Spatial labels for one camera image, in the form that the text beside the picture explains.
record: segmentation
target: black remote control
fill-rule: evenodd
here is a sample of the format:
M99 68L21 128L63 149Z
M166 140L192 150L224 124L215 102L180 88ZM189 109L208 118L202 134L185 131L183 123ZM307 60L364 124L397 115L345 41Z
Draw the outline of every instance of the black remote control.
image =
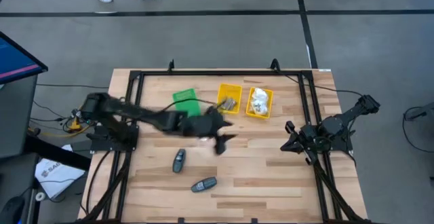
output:
M198 183L194 184L191 187L191 191L193 191L193 193L198 193L200 191L205 191L207 189L210 189L215 185L217 185L217 179L215 177L210 177L207 179L203 179L202 181L199 181Z
M182 167L184 166L185 157L186 157L185 149L180 149L175 156L174 164L172 166L172 170L175 173L181 172Z

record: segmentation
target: yellow bin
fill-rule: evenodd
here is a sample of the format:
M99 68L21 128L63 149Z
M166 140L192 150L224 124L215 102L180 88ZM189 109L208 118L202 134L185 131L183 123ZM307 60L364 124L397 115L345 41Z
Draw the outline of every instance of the yellow bin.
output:
M233 107L233 110L226 111L224 109L220 109L223 113L231 113L231 114L238 114L239 107L241 104L241 93L243 92L243 87L240 85L233 85L233 84L220 84L220 87L218 89L218 95L217 95L217 103L220 104L223 102L225 98L233 98L237 104Z
M251 101L252 95L253 95L253 93L255 91L255 88L250 88L249 101L247 101L247 108L245 109L245 113L247 115L252 116L252 117L256 117L256 118L262 118L262 119L268 119L268 118L270 118L271 105L273 104L273 91L272 90L267 90L267 89L263 89L263 90L269 96L269 100L267 101L267 108L269 109L269 112L266 115L257 115L257 114L255 114L255 112L253 112L253 110L250 109L250 101Z

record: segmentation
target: monitor screen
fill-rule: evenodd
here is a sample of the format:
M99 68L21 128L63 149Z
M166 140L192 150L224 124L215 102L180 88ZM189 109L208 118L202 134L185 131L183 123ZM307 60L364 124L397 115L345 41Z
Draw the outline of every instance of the monitor screen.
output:
M46 66L5 36L0 36L0 84L46 71Z

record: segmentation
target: green sponge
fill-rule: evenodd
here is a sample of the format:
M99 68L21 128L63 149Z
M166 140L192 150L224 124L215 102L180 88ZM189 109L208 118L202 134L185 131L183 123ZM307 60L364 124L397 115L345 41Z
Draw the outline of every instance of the green sponge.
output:
M174 101L177 102L179 100L196 98L196 93L194 89L188 89L181 92L177 92L173 94ZM189 100L185 102L179 102L176 104L176 110L179 111L187 111L189 112L189 117L193 115L200 115L201 109L199 107L199 103L196 100Z

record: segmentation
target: floor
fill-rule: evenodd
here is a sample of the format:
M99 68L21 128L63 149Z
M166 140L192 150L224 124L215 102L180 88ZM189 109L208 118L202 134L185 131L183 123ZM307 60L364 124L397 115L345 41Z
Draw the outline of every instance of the floor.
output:
M50 68L40 83L107 86L113 68L163 68L172 59L179 68L263 68L278 58L285 68L333 70L338 89L382 105L353 127L369 218L434 219L433 154L412 148L401 128L407 108L434 101L434 0L0 1L1 30ZM94 91L38 87L35 100L68 115ZM357 97L339 99L345 110ZM32 116L53 118L38 107ZM406 129L414 144L434 150L432 125L424 117ZM88 147L82 136L46 140ZM42 202L39 223L75 220L84 182L61 203Z

